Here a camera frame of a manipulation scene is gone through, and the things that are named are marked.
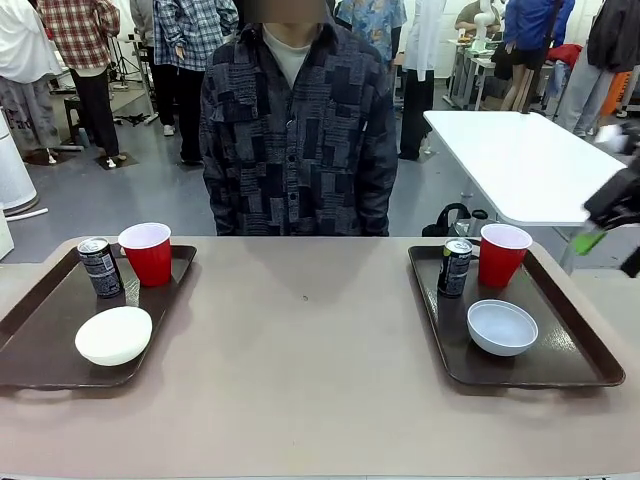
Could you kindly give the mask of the brown plastic serving tray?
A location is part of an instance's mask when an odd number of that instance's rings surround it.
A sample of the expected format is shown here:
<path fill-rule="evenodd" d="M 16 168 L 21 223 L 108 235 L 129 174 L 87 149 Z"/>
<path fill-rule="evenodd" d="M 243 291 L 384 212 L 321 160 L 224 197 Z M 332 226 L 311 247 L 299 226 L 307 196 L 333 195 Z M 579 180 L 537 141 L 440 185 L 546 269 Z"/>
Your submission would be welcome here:
<path fill-rule="evenodd" d="M 508 388 L 596 388 L 620 385 L 625 372 L 536 255 L 526 253 L 508 286 L 494 289 L 478 281 L 473 256 L 464 293 L 447 298 L 438 292 L 441 246 L 408 249 L 422 302 L 444 370 L 468 386 Z M 515 357 L 481 349 L 467 328 L 467 311 L 480 300 L 500 300 L 533 317 L 539 335 L 533 346 Z"/>
<path fill-rule="evenodd" d="M 197 249 L 171 247 L 172 280 L 155 288 L 142 287 L 117 243 L 111 246 L 124 292 L 99 298 L 71 248 L 0 320 L 0 388 L 44 391 L 113 388 L 129 382 L 140 370 L 150 348 L 133 360 L 113 367 L 92 364 L 75 348 L 81 325 L 109 308 L 140 307 L 151 316 L 154 343 L 172 308 Z"/>

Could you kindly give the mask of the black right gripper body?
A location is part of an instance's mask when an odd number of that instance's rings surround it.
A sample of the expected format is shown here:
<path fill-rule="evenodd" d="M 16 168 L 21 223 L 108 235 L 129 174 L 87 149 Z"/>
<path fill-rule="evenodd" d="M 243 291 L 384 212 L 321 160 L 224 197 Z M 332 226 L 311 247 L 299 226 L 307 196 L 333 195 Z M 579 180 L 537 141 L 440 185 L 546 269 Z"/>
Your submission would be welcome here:
<path fill-rule="evenodd" d="M 640 224 L 640 156 L 616 172 L 585 203 L 588 220 L 602 230 Z"/>

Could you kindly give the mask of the person in red plaid shirt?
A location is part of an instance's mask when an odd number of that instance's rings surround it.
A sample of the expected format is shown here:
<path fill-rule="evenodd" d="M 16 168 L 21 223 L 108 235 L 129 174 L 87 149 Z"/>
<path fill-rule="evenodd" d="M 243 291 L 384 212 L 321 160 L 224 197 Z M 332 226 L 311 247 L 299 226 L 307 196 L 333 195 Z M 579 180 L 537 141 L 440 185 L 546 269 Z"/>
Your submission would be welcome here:
<path fill-rule="evenodd" d="M 119 34 L 119 9 L 111 0 L 38 0 L 38 12 L 70 70 L 94 142 L 113 169 L 126 159 L 119 148 L 108 80 L 108 39 Z"/>

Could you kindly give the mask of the person in black jacket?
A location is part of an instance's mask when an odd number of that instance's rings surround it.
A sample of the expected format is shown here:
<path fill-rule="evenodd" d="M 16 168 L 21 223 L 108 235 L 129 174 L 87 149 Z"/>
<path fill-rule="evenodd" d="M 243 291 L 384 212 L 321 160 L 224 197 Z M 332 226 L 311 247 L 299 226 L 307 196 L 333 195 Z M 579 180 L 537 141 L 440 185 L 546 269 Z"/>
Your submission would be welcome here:
<path fill-rule="evenodd" d="M 614 77 L 640 64 L 640 0 L 604 0 L 570 75 L 557 124 L 584 138 Z"/>

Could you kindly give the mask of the seated person in olive top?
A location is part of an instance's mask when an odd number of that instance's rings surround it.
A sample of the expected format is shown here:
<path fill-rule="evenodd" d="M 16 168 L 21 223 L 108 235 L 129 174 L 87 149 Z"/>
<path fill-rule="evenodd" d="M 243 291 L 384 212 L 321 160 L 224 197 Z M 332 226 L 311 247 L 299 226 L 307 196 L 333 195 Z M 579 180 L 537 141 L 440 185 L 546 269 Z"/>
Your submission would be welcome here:
<path fill-rule="evenodd" d="M 475 16 L 481 12 L 480 0 L 473 0 L 459 12 L 454 28 L 456 30 L 464 29 L 467 33 L 474 34 L 476 31 Z"/>

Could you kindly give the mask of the white plastic bowl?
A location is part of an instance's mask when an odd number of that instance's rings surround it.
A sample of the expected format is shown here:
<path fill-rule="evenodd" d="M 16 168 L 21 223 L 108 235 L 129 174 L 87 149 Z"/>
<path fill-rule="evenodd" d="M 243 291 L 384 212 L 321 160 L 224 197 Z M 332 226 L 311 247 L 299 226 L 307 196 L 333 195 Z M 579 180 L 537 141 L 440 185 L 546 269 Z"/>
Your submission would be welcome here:
<path fill-rule="evenodd" d="M 77 331 L 74 344 L 78 353 L 95 365 L 119 366 L 145 350 L 152 329 L 151 316 L 145 310 L 115 307 L 87 320 Z"/>
<path fill-rule="evenodd" d="M 474 343 L 487 353 L 514 357 L 538 339 L 535 320 L 522 308 L 502 300 L 480 300 L 467 311 L 467 328 Z"/>

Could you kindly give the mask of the white folding table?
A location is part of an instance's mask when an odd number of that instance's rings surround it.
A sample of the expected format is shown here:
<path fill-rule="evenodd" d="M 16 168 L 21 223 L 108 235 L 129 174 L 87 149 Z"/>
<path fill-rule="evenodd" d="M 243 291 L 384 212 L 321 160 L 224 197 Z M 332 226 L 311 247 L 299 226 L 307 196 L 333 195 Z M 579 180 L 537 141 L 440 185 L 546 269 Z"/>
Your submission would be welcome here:
<path fill-rule="evenodd" d="M 425 120 L 467 177 L 461 194 L 480 194 L 502 223 L 527 230 L 567 271 L 619 265 L 640 245 L 640 227 L 611 232 L 590 258 L 570 241 L 587 219 L 583 203 L 623 163 L 540 114 L 427 111 Z"/>

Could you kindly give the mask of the red plastic cup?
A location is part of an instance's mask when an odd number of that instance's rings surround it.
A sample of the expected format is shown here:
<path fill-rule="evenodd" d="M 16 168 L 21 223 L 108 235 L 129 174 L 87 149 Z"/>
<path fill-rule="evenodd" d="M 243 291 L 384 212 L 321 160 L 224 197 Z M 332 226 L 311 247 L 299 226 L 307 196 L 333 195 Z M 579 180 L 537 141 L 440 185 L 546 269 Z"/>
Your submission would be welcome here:
<path fill-rule="evenodd" d="M 143 287 L 159 287 L 171 279 L 171 229 L 161 223 L 133 225 L 122 231 L 118 243 Z"/>
<path fill-rule="evenodd" d="M 479 281 L 491 288 L 505 288 L 522 264 L 532 237 L 507 224 L 487 224 L 481 229 Z"/>

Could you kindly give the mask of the black tripod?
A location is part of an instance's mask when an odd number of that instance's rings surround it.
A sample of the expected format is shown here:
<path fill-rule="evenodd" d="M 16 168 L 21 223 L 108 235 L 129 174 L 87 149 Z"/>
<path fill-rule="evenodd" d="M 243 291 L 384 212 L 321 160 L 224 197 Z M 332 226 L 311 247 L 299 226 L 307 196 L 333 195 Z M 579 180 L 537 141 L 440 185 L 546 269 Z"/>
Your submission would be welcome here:
<path fill-rule="evenodd" d="M 116 90 L 127 90 L 130 83 L 142 87 L 142 98 L 146 102 L 146 110 L 135 115 L 117 116 L 119 123 L 129 122 L 150 125 L 159 118 L 156 111 L 155 89 L 149 65 L 148 49 L 143 45 L 138 34 L 126 34 L 123 39 L 110 39 L 114 62 L 111 64 L 111 80 Z"/>

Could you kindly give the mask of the person in white coat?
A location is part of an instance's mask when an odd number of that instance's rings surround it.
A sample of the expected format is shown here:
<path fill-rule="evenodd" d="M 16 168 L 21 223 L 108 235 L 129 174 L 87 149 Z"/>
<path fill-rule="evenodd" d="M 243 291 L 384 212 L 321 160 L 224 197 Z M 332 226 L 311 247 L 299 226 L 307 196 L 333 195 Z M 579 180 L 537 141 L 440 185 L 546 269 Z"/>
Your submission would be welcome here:
<path fill-rule="evenodd" d="M 439 31 L 445 6 L 446 0 L 415 3 L 403 62 L 406 82 L 399 152 L 402 160 L 417 161 L 423 140 L 431 131 L 423 113 L 433 108 Z"/>

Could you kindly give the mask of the black Pepsi can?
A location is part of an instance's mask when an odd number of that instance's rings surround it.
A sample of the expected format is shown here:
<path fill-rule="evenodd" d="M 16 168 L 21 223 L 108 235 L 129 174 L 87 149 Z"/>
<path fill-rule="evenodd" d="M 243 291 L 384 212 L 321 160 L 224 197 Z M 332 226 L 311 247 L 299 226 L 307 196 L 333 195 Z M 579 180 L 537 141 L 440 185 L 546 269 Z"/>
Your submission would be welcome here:
<path fill-rule="evenodd" d="M 471 242 L 464 238 L 452 238 L 445 242 L 437 282 L 441 295 L 457 298 L 463 294 L 472 259 L 472 248 Z"/>
<path fill-rule="evenodd" d="M 112 298 L 124 292 L 121 275 L 106 238 L 85 239 L 77 245 L 77 252 L 98 297 Z"/>

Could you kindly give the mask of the person in floral shirt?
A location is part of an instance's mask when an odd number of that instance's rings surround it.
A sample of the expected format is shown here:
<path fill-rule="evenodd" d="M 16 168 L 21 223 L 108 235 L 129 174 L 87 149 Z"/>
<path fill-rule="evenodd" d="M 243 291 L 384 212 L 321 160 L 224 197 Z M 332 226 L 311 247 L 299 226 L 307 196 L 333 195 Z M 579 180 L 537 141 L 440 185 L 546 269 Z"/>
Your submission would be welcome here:
<path fill-rule="evenodd" d="M 375 47 L 390 66 L 407 21 L 404 0 L 341 0 L 336 22 Z"/>

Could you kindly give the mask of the black stool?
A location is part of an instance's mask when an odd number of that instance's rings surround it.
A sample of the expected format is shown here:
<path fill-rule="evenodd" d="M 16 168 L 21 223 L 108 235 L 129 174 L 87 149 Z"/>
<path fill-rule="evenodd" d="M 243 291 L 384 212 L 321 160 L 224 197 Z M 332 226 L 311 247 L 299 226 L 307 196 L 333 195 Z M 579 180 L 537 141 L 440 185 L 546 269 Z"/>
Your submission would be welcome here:
<path fill-rule="evenodd" d="M 77 95 L 69 96 L 63 100 L 65 117 L 69 130 L 69 141 L 79 149 L 86 148 L 88 140 L 84 129 L 82 117 L 82 103 Z"/>

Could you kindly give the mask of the black bag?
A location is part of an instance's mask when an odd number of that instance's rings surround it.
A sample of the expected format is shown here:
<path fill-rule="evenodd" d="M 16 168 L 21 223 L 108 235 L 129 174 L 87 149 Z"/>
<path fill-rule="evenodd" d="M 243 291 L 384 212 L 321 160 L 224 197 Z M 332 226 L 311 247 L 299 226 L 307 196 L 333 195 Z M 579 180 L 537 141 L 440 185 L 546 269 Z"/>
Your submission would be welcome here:
<path fill-rule="evenodd" d="M 468 237 L 480 235 L 481 228 L 487 223 L 489 215 L 485 210 L 470 211 L 462 203 L 451 203 L 439 214 L 436 222 L 422 229 L 423 237 Z"/>

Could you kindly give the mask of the grey background desk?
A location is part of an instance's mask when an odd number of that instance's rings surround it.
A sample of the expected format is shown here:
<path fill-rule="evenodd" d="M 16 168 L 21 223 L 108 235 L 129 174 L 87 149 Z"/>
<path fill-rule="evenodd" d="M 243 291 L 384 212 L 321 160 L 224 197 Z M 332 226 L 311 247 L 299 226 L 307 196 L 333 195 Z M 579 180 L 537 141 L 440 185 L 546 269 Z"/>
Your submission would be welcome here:
<path fill-rule="evenodd" d="M 455 59 L 452 66 L 447 93 L 442 97 L 450 106 L 462 111 L 479 111 L 485 107 L 498 108 L 496 99 L 486 95 L 486 80 L 496 78 L 497 64 L 491 59 L 493 50 L 477 53 L 470 49 L 472 42 L 449 40 L 455 46 Z M 522 75 L 517 83 L 516 95 L 510 104 L 511 111 L 528 113 L 533 105 L 546 105 L 548 95 L 546 85 L 554 71 L 554 62 L 546 56 L 537 55 L 534 63 L 517 65 Z"/>

